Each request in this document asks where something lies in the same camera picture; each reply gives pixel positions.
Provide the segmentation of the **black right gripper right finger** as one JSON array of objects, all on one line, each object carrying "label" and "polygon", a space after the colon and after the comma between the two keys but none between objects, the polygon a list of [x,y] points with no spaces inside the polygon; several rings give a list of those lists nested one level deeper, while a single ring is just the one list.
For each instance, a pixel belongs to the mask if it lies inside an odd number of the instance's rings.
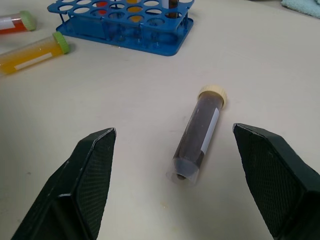
[{"label": "black right gripper right finger", "polygon": [[275,240],[320,238],[320,175],[283,137],[235,123],[246,183]]}]

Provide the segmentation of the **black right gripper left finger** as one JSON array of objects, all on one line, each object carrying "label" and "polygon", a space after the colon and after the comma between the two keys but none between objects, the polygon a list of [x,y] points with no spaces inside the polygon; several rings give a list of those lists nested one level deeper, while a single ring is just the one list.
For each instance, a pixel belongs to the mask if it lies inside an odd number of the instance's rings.
[{"label": "black right gripper left finger", "polygon": [[81,139],[48,178],[12,239],[95,240],[108,199],[116,129]]}]

